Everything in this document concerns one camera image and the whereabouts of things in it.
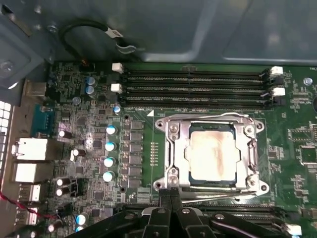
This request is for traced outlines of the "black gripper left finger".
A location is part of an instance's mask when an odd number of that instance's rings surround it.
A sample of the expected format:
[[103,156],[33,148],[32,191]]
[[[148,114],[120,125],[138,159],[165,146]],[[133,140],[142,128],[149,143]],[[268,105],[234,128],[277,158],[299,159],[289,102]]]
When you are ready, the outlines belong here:
[[123,211],[81,231],[70,238],[167,238],[171,220],[171,189],[159,191],[156,207],[144,209],[141,216]]

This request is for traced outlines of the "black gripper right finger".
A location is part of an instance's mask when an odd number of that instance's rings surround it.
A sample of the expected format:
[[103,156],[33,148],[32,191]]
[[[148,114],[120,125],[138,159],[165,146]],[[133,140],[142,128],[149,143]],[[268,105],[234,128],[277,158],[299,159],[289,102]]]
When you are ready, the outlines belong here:
[[173,214],[188,238],[286,238],[275,232],[225,212],[218,212],[204,220],[201,211],[185,208],[179,190],[171,190]]

